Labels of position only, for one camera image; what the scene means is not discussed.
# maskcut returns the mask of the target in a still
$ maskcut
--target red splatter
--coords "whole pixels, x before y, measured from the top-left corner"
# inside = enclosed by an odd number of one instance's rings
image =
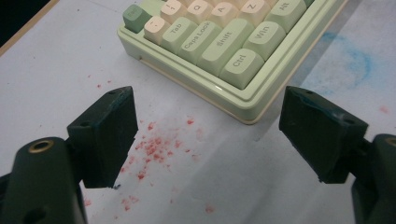
[[[381,111],[384,114],[388,114],[389,113],[389,109],[386,106],[384,106],[384,105],[379,107],[379,111]]]
[[[148,130],[151,131],[154,128],[155,122],[150,122],[148,125]]]
[[[175,148],[180,148],[180,145],[181,145],[181,141],[180,140],[176,140]]]
[[[137,178],[139,178],[139,180],[142,180],[143,178],[145,178],[147,169],[148,169],[147,165],[145,165],[143,170],[139,171],[139,173],[137,174]]]
[[[92,202],[91,202],[91,200],[89,200],[89,199],[86,199],[86,200],[84,200],[84,205],[87,207],[87,206],[90,206],[92,204]]]
[[[194,123],[194,118],[189,118],[187,124],[192,125]]]
[[[129,160],[128,160],[128,163],[129,163],[129,164],[132,164],[132,163],[134,163],[134,161],[135,161],[134,156],[130,156],[130,157],[129,157]]]
[[[134,196],[132,196],[132,195],[129,195],[129,199],[131,200],[131,203],[138,203],[139,202],[139,199],[134,197]]]
[[[137,202],[139,202],[139,199],[130,195],[128,198],[123,198],[121,204],[124,206],[124,210],[128,211],[131,209],[131,205]]]
[[[209,203],[207,203],[207,204],[206,204],[205,211],[206,211],[208,214],[211,214],[211,213],[214,213],[214,212],[215,212],[215,208],[214,208],[212,205],[210,205]]]

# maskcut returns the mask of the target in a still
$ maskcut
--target white table surface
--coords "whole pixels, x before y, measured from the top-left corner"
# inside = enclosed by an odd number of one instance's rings
[[[136,2],[61,0],[0,58],[0,175],[20,147],[66,139],[100,96],[132,86],[140,130],[120,188],[83,190],[90,223],[353,223],[354,177],[318,182],[277,128],[281,97],[247,126],[125,53],[116,30]],[[369,141],[396,134],[395,10],[351,0],[290,83],[369,123]],[[146,164],[155,140],[172,153]]]

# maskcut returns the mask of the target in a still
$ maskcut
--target keyboard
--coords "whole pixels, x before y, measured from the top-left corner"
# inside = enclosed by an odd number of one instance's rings
[[[347,0],[144,0],[122,14],[128,55],[256,123]]]

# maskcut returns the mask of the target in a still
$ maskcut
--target shift key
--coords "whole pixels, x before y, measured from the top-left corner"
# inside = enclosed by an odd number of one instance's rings
[[[197,65],[218,77],[224,65],[242,48],[254,27],[244,19],[233,19],[207,47]]]

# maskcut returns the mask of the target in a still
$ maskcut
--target green keycap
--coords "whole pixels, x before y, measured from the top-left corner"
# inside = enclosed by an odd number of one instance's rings
[[[179,17],[163,34],[161,47],[178,54],[181,44],[197,28],[195,22],[185,17]]]
[[[227,62],[219,78],[243,90],[264,65],[264,60],[250,49],[240,49]]]
[[[311,6],[311,4],[314,2],[314,0],[304,0],[304,1],[305,1],[305,4],[306,4],[306,7]]]
[[[136,34],[143,29],[146,22],[151,18],[151,16],[138,5],[131,5],[128,7],[122,13],[122,17],[125,27]]]
[[[233,19],[207,47],[197,65],[218,77],[224,65],[241,49],[253,30],[253,25],[248,21]]]
[[[279,0],[265,20],[278,23],[288,33],[305,11],[304,0]]]
[[[244,48],[255,51],[267,61],[285,36],[285,31],[276,22],[264,21],[251,33]]]
[[[221,28],[213,21],[203,21],[181,45],[178,56],[196,64],[198,58],[220,32]]]

